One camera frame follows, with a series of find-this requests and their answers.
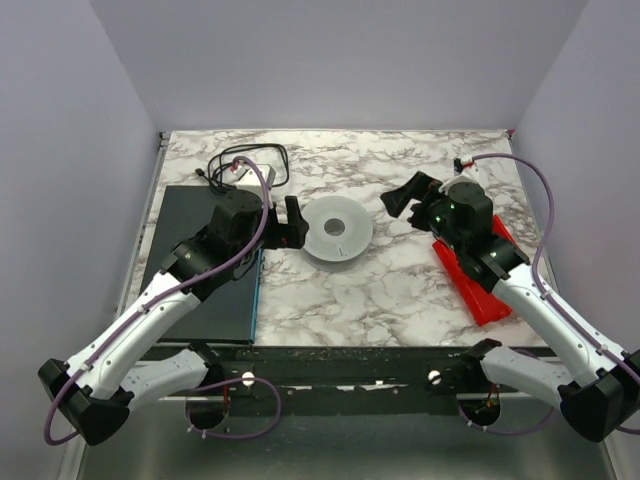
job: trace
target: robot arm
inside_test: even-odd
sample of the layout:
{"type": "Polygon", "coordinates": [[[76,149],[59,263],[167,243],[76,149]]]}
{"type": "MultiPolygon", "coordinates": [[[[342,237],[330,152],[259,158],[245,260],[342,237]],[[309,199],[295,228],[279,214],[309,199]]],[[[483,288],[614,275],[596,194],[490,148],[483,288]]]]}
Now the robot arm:
{"type": "Polygon", "coordinates": [[[189,348],[160,362],[134,365],[176,321],[233,281],[247,256],[257,254],[259,248],[304,245],[308,224],[297,199],[286,197],[288,223],[280,224],[275,206],[270,208],[255,245],[244,258],[224,268],[254,237],[261,219],[263,198],[252,193],[255,185],[250,187],[220,196],[209,225],[174,248],[147,289],[97,339],[66,362],[50,359],[38,371],[54,408],[89,445],[113,435],[136,408],[198,387],[205,377],[207,383],[223,379],[208,348],[189,348]]]}
{"type": "Polygon", "coordinates": [[[432,232],[455,254],[462,271],[482,288],[519,313],[562,360],[552,365],[517,353],[499,342],[485,340],[468,352],[475,375],[509,385],[559,408],[567,422],[593,441],[604,439],[640,407],[639,385],[609,356],[640,372],[640,352],[628,354],[597,331],[557,293],[568,322],[532,280],[527,256],[492,231],[493,203],[477,183],[477,171],[464,170],[443,183],[418,172],[404,186],[382,194],[387,212],[398,217],[411,200],[414,228],[432,232]],[[580,332],[599,339],[596,348],[580,332]]]}

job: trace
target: red tray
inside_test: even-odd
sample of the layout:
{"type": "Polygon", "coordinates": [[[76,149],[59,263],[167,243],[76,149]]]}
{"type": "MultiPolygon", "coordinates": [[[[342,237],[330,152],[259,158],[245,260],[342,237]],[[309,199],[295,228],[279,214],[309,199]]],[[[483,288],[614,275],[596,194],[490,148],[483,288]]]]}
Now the red tray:
{"type": "MultiPolygon", "coordinates": [[[[516,243],[497,215],[493,216],[493,233],[516,243]]],[[[485,292],[475,281],[467,277],[458,266],[458,259],[449,247],[441,240],[436,240],[433,249],[440,257],[440,261],[447,270],[454,285],[462,295],[464,302],[471,310],[471,314],[478,325],[502,320],[511,314],[512,310],[492,294],[485,292]]]]}

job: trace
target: tape roll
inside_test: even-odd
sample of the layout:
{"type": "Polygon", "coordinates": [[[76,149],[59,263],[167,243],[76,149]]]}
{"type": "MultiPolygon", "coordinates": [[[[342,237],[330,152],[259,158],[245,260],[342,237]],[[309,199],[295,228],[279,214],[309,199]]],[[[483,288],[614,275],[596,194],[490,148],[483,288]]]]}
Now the tape roll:
{"type": "Polygon", "coordinates": [[[302,253],[314,267],[342,272],[364,258],[373,238],[373,223],[358,202],[346,197],[322,197],[302,210],[309,232],[302,253]]]}

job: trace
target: screw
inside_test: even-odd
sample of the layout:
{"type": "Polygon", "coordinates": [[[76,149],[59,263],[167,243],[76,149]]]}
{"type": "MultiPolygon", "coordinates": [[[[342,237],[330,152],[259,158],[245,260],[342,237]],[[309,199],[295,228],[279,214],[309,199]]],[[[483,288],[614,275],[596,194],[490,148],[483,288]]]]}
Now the screw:
{"type": "Polygon", "coordinates": [[[431,370],[427,375],[427,379],[429,379],[431,385],[438,385],[442,381],[442,375],[437,370],[431,370]]]}

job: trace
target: gray wall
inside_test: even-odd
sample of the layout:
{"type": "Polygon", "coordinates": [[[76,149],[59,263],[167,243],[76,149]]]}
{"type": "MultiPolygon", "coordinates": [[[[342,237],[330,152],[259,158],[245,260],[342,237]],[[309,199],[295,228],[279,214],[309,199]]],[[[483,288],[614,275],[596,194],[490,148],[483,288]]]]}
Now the gray wall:
{"type": "Polygon", "coordinates": [[[161,129],[514,127],[585,0],[92,0],[161,129]]]}
{"type": "Polygon", "coordinates": [[[86,0],[4,4],[0,65],[0,478],[51,479],[36,371],[112,318],[157,137],[86,0]]]}
{"type": "MultiPolygon", "coordinates": [[[[640,348],[638,18],[637,0],[592,0],[514,138],[553,187],[548,252],[561,293],[632,351],[640,348]]],[[[525,173],[542,224],[546,197],[525,173]]],[[[637,459],[640,440],[625,441],[637,459]]]]}

